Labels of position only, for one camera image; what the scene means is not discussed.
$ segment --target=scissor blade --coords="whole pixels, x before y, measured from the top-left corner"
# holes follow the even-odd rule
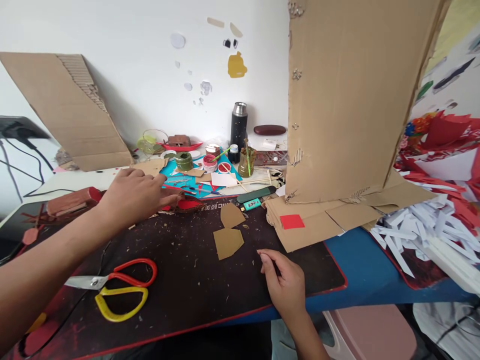
[[[65,285],[78,289],[100,290],[107,280],[107,276],[72,276]]]

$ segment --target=black desk mat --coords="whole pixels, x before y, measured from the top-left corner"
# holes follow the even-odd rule
[[[285,251],[275,229],[267,223],[266,211],[248,211],[248,219],[236,228],[244,245],[231,257],[218,260],[212,232],[222,229],[220,208],[232,198],[205,200],[202,211],[191,214],[161,214],[116,236],[103,260],[101,275],[136,258],[150,258],[158,266],[155,282],[148,288],[143,308],[121,323],[103,318],[97,308],[97,291],[88,291],[65,325],[35,359],[72,359],[99,356],[139,346],[167,336],[181,334],[260,311],[271,306],[262,262],[257,249]],[[58,231],[46,228],[39,242]],[[90,256],[75,275],[94,275],[100,267],[103,249]],[[323,242],[294,251],[287,256],[305,273],[308,295],[342,290],[346,280]],[[139,280],[150,275],[144,264],[123,272]],[[119,280],[109,289],[126,286]],[[63,286],[45,312],[47,321],[27,339],[26,353],[38,349],[58,328],[85,290]],[[125,313],[135,308],[136,293],[106,297],[110,309]],[[19,359],[15,349],[9,359]]]

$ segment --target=red scissors handle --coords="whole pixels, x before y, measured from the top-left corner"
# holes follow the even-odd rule
[[[133,265],[133,264],[140,264],[140,263],[144,263],[144,264],[147,264],[151,267],[151,278],[149,281],[147,282],[142,282],[142,281],[139,281],[131,276],[128,276],[122,272],[119,272],[120,270],[123,270],[125,268],[128,268],[130,265]],[[145,258],[145,257],[141,257],[141,258],[138,258],[138,259],[134,259],[134,260],[130,260],[126,263],[124,263],[123,265],[119,265],[117,266],[116,268],[113,269],[113,272],[108,275],[108,280],[111,280],[111,279],[120,279],[130,285],[133,285],[133,286],[136,286],[136,287],[139,287],[139,288],[147,288],[149,287],[155,280],[155,278],[157,277],[157,264],[155,264],[152,260],[148,259],[148,258]]]

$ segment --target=yellow scissors handle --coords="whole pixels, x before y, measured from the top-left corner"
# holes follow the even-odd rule
[[[140,303],[132,311],[127,312],[125,314],[119,315],[119,314],[113,313],[108,307],[107,303],[105,302],[104,296],[120,295],[120,294],[126,294],[126,293],[142,293]],[[96,304],[98,305],[98,308],[100,309],[101,314],[105,319],[113,323],[121,323],[125,320],[130,319],[132,316],[138,313],[140,309],[144,306],[145,302],[147,301],[148,296],[149,296],[149,291],[145,287],[130,286],[130,287],[122,287],[122,288],[112,289],[112,290],[109,290],[106,287],[104,287],[100,290],[98,295],[95,296],[95,301],[96,301]]]

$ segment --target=blue table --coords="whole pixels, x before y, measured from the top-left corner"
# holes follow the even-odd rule
[[[421,290],[413,290],[366,231],[355,228],[326,240],[326,245],[348,281],[345,290],[311,296],[306,300],[309,313],[361,305],[407,304],[466,301],[472,294],[463,291],[450,278]],[[274,307],[238,318],[225,325],[279,319]]]

